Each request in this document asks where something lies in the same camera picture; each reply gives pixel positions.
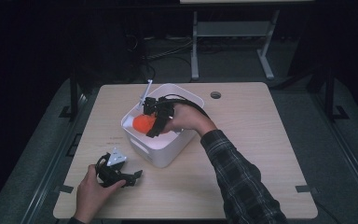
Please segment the gray carpet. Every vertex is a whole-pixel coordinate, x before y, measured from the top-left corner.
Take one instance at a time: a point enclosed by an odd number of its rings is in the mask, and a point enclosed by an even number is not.
[[[161,52],[170,45],[172,42],[149,42],[152,50]],[[225,45],[219,47],[221,50],[218,52],[201,53],[199,82],[263,81],[272,86],[285,80],[296,43],[277,42],[271,45],[268,58],[276,76],[273,81],[265,79],[256,58],[256,48],[257,43],[241,48]],[[189,52],[172,56],[149,63],[156,72],[156,83],[190,81]],[[145,67],[144,72],[146,76],[152,73],[151,70],[147,72]],[[333,215],[340,223],[357,224],[358,183],[332,133],[333,124],[322,112],[319,104],[322,94],[307,93],[306,83],[305,78],[284,91],[271,91],[313,198],[321,205],[315,219],[290,220],[290,223],[336,223]],[[358,159],[358,106],[345,86],[336,83],[335,105],[342,105],[350,119],[337,120],[334,126],[340,130]],[[69,154],[75,152],[76,146],[71,145],[74,139],[78,142],[81,137],[97,94],[98,88],[95,88],[87,95],[87,100],[80,104],[76,120],[69,122],[69,119],[59,118],[62,108],[70,104],[69,82],[62,84],[0,194],[0,223],[66,223],[66,220],[57,220],[52,215],[58,198],[57,188],[63,183],[72,161],[72,157],[66,154],[68,150]],[[40,186],[43,177],[49,177],[49,182]],[[35,195],[40,203],[27,212]],[[94,220],[92,223],[120,221]]]

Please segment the flannel shirt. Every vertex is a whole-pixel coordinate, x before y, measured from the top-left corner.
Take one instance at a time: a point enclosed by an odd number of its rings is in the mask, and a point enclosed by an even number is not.
[[[201,144],[216,171],[228,223],[287,223],[278,201],[261,183],[258,168],[221,130],[203,135]]]

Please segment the person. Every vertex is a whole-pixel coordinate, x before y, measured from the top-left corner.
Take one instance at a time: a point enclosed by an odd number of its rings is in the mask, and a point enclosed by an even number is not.
[[[211,119],[189,105],[176,104],[174,111],[163,132],[187,129],[200,135],[200,142],[216,172],[228,223],[287,223],[279,202],[261,183],[259,169],[237,151]],[[117,182],[103,189],[91,165],[78,187],[76,212],[70,223],[75,224],[75,220],[90,222],[109,195],[122,185],[123,182]]]

